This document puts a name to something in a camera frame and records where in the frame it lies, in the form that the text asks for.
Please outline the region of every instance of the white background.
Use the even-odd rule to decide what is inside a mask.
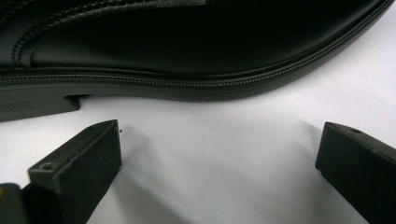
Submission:
[[[84,128],[118,119],[123,169],[101,223],[366,223],[315,168],[325,121],[396,147],[396,6],[355,44],[289,85],[186,103],[90,96],[76,112],[0,123],[0,182]]]

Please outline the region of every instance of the black leather shoe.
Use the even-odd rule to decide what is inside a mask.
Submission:
[[[0,120],[81,94],[219,100],[289,82],[393,0],[0,0]]]

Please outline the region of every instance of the shoe heel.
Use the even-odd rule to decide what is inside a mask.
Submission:
[[[62,96],[45,89],[2,91],[0,95],[0,121],[75,110],[79,110],[77,96]]]

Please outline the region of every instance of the leather upper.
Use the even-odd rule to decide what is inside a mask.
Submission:
[[[185,78],[272,69],[319,50],[384,1],[1,1],[0,67]]]

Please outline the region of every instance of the stitching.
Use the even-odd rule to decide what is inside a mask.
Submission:
[[[216,83],[216,82],[183,82],[183,81],[168,81],[168,80],[155,80],[155,79],[144,79],[144,78],[137,78],[137,77],[106,77],[106,76],[82,76],[82,75],[49,75],[49,76],[17,76],[17,77],[3,77],[0,78],[1,84],[16,84],[16,83],[42,83],[42,82],[53,82],[53,81],[78,81],[78,82],[113,82],[113,83],[133,83],[137,85],[154,85],[154,86],[171,86],[171,87],[190,87],[190,88],[224,88],[224,87],[231,87],[237,86],[242,84],[251,84],[255,82],[264,81],[273,77],[277,77],[283,74],[287,74],[288,72],[297,70],[313,61],[316,61],[327,53],[334,51],[342,44],[347,42],[351,39],[356,33],[358,33],[361,29],[366,27],[371,21],[376,19],[381,13],[383,13],[392,3],[392,0],[389,0],[386,4],[382,7],[378,8],[369,18],[363,21],[353,32],[349,33],[348,35],[341,37],[341,39],[330,48],[322,51],[315,57],[312,57],[304,62],[298,63],[290,68],[283,69],[278,72],[270,73],[262,77],[256,77],[249,80],[240,80],[240,81],[229,81],[225,83]]]
[[[12,61],[15,64],[21,64],[22,54],[27,46],[33,39],[39,37],[44,32],[49,29],[60,25],[62,23],[68,22],[69,19],[74,17],[83,17],[89,15],[97,10],[103,9],[117,9],[122,7],[135,7],[138,4],[146,4],[150,2],[155,2],[158,0],[102,0],[89,3],[86,5],[81,5],[78,7],[70,7],[69,9],[62,10],[59,13],[53,14],[49,18],[39,22],[33,27],[29,28],[18,41],[14,44],[12,50]]]
[[[30,3],[36,0],[25,0],[21,1],[18,4],[9,0],[0,7],[0,29],[6,25],[6,23],[15,16],[19,11],[21,11],[24,7],[28,6]]]

